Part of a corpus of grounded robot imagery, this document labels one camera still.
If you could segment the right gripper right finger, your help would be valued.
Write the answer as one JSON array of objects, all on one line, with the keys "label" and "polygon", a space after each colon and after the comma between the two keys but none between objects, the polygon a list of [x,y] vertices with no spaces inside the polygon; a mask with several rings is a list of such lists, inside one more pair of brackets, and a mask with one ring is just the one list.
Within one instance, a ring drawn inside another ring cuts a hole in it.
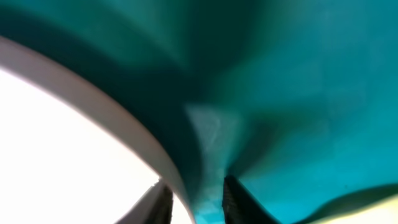
[{"label": "right gripper right finger", "polygon": [[222,207],[226,224],[279,223],[232,175],[227,175],[224,178]]}]

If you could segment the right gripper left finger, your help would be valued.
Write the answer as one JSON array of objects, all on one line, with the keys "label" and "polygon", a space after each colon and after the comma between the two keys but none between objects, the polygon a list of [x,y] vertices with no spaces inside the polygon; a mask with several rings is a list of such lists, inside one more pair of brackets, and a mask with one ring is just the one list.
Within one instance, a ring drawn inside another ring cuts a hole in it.
[{"label": "right gripper left finger", "polygon": [[116,224],[171,224],[173,197],[160,179]]}]

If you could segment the large white plate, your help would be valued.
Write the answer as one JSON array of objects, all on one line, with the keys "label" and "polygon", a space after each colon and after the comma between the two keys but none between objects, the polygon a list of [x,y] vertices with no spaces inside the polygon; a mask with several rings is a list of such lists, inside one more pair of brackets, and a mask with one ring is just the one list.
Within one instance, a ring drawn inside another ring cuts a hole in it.
[{"label": "large white plate", "polygon": [[172,223],[195,221],[147,128],[69,69],[1,39],[2,223],[147,223],[163,195]]}]

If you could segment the teal serving tray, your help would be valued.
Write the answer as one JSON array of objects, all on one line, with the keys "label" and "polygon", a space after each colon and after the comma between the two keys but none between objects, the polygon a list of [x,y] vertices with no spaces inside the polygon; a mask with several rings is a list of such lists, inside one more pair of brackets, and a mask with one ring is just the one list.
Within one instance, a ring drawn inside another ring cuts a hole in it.
[{"label": "teal serving tray", "polygon": [[397,192],[395,0],[3,0],[1,35],[135,116],[198,223],[227,175],[281,223]]}]

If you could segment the yellow plastic spoon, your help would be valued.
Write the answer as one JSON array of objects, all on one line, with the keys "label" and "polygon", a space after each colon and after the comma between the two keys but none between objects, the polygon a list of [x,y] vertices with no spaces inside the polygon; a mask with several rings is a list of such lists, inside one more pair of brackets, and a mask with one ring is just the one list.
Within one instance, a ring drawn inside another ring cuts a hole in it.
[{"label": "yellow plastic spoon", "polygon": [[397,195],[393,195],[350,212],[321,218],[311,223],[397,224]]}]

